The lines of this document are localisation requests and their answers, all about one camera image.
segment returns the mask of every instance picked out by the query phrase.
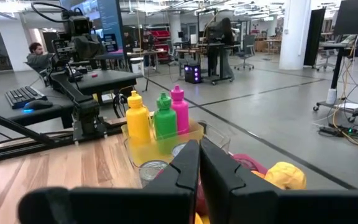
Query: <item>yellow bottle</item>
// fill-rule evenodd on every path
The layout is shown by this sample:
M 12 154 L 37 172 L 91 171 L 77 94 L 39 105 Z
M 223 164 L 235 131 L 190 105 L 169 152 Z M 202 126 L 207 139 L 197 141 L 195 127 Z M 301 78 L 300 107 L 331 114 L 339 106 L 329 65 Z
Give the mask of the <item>yellow bottle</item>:
M 133 146 L 148 144 L 151 141 L 149 110 L 143 105 L 142 97 L 131 91 L 126 111 L 128 134 Z

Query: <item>trash can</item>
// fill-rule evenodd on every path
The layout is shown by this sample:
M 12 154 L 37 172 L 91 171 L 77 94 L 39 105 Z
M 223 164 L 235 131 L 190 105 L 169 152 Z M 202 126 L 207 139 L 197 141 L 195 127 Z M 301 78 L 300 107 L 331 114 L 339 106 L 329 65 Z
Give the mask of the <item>trash can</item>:
M 132 72 L 135 74 L 142 74 L 144 76 L 144 65 L 143 65 L 143 58 L 131 58 L 131 66 Z

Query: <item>blue light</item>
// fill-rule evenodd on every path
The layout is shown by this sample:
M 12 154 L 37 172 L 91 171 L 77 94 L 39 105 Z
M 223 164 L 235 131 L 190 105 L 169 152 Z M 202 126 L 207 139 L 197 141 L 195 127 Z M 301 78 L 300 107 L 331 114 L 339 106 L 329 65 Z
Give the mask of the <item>blue light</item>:
M 27 110 L 23 110 L 24 114 L 29 114 L 32 113 L 34 110 L 33 109 L 27 109 Z

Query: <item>pink bottle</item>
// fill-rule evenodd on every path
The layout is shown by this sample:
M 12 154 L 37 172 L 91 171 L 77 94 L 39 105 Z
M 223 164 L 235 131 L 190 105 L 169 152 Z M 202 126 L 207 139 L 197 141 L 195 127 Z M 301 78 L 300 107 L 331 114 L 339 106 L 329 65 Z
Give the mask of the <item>pink bottle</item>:
M 185 134 L 189 131 L 189 105 L 185 101 L 185 91 L 179 85 L 171 90 L 171 108 L 177 112 L 178 134 Z

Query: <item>person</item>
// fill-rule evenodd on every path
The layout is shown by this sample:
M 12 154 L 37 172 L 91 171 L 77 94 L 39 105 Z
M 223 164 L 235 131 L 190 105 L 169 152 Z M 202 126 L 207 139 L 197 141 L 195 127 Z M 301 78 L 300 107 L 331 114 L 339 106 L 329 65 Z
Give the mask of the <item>person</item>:
M 233 38 L 233 33 L 231 31 L 231 23 L 229 18 L 224 18 L 222 20 L 222 27 L 223 27 L 222 43 L 224 45 L 233 45 L 234 38 Z M 223 71 L 225 71 L 223 75 L 225 77 L 232 77 L 232 79 L 234 79 L 233 71 L 231 70 L 231 67 L 229 65 L 230 53 L 231 53 L 231 49 L 226 49 L 224 54 L 221 55 L 221 57 L 223 57 L 223 64 L 221 66 L 223 68 Z
M 135 45 L 135 41 L 127 31 L 124 32 L 124 44 L 125 48 L 127 49 L 127 52 L 132 52 L 132 49 Z
M 30 53 L 27 56 L 27 64 L 37 72 L 46 69 L 49 64 L 49 59 L 53 54 L 44 54 L 44 48 L 40 43 L 34 42 L 29 46 Z
M 143 32 L 143 44 L 142 44 L 142 48 L 144 50 L 153 50 L 154 48 L 154 37 L 152 35 L 152 33 L 148 30 L 145 30 Z M 150 55 L 144 55 L 144 65 L 145 68 L 149 67 L 151 63 L 151 66 L 153 67 L 153 69 L 155 70 L 155 58 L 154 55 L 150 54 Z

